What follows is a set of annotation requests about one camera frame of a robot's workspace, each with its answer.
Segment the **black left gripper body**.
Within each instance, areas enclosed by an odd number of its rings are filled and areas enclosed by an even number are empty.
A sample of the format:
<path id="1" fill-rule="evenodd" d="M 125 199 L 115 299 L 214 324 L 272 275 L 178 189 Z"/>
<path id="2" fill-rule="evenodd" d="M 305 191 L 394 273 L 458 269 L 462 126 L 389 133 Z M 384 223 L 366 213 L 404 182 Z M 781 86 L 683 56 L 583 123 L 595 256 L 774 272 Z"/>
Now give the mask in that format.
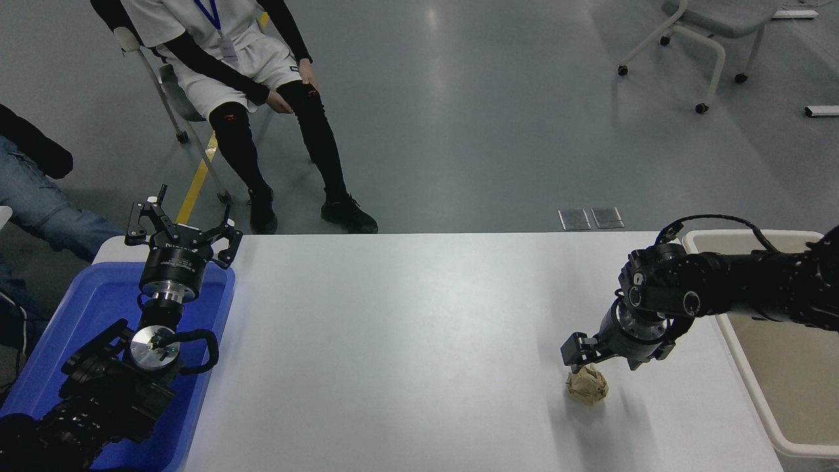
<path id="1" fill-rule="evenodd" d="M 174 241 L 165 231 L 156 232 L 149 240 L 149 257 L 139 280 L 141 292 L 155 292 L 165 282 L 185 287 L 186 292 L 200 292 L 206 272 L 207 246 L 192 247 L 202 231 L 196 227 L 176 225 L 179 239 Z"/>

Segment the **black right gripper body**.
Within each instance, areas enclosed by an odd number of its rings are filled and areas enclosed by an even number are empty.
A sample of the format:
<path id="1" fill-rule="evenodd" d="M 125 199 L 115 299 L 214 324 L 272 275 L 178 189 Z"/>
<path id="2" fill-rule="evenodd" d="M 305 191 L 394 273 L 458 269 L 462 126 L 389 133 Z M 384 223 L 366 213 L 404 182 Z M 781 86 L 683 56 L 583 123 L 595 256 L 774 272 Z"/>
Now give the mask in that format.
<path id="1" fill-rule="evenodd" d="M 661 353 L 670 327 L 668 320 L 648 323 L 633 317 L 623 305 L 613 305 L 600 322 L 596 337 L 601 352 L 609 351 L 623 357 L 635 368 Z"/>

